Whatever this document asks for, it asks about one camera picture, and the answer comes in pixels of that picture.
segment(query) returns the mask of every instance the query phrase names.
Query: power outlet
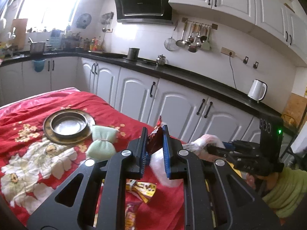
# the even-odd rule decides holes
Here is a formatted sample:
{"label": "power outlet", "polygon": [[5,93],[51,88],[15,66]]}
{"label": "power outlet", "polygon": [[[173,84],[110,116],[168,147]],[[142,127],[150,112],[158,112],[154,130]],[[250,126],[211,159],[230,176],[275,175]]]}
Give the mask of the power outlet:
{"label": "power outlet", "polygon": [[226,47],[222,47],[221,53],[226,54],[229,56],[229,53],[231,52],[231,57],[235,56],[235,52],[232,50],[227,49]]}

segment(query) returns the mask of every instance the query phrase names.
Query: blue bucket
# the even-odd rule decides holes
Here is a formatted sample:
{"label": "blue bucket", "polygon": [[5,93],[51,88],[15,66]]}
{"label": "blue bucket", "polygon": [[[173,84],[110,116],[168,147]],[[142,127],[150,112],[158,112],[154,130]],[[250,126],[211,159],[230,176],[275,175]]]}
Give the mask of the blue bucket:
{"label": "blue bucket", "polygon": [[41,72],[44,69],[46,59],[40,59],[40,60],[32,60],[34,64],[34,70],[36,72]]}

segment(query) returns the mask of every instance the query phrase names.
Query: white kettle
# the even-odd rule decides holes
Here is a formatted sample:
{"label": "white kettle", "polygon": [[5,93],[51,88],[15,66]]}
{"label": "white kettle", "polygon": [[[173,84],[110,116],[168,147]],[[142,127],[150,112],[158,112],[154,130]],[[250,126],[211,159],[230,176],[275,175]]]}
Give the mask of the white kettle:
{"label": "white kettle", "polygon": [[264,96],[267,94],[267,90],[268,86],[266,83],[255,79],[248,93],[248,97],[259,102],[264,99]]}

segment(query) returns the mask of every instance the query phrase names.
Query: countertop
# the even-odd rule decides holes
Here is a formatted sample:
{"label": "countertop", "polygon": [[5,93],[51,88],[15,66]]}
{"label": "countertop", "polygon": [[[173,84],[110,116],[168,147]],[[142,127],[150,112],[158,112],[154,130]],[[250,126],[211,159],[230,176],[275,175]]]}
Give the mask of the countertop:
{"label": "countertop", "polygon": [[[220,83],[211,78],[202,76],[200,74],[190,72],[178,67],[165,65],[163,67],[156,67],[153,61],[145,60],[139,58],[138,61],[129,61],[125,59],[126,55],[116,54],[116,53],[95,53],[95,52],[66,52],[66,51],[52,51],[49,53],[44,53],[40,56],[30,56],[29,52],[23,52],[21,56],[15,56],[13,58],[4,59],[1,67],[23,62],[38,58],[55,58],[55,57],[65,57],[65,56],[76,56],[89,58],[96,61],[104,61],[114,65],[118,65],[130,70],[134,70],[140,73],[144,73],[156,78],[162,78],[169,80],[174,83],[189,87],[193,90],[199,91],[218,100],[221,100],[227,104],[237,107],[255,117],[259,117],[261,112],[270,113],[276,116],[281,116],[281,114],[264,103],[257,103],[251,100],[247,94],[242,93],[230,86]],[[284,131],[287,134],[293,135],[295,129],[285,127]]]}

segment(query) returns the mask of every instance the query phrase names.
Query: black canister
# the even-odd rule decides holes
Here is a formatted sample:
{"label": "black canister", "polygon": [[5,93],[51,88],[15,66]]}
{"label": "black canister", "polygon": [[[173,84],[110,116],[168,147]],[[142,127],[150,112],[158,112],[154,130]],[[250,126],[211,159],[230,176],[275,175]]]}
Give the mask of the black canister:
{"label": "black canister", "polygon": [[128,55],[127,55],[127,60],[133,60],[133,61],[138,60],[139,51],[140,51],[139,48],[132,48],[132,47],[129,48],[129,52],[128,52]]}

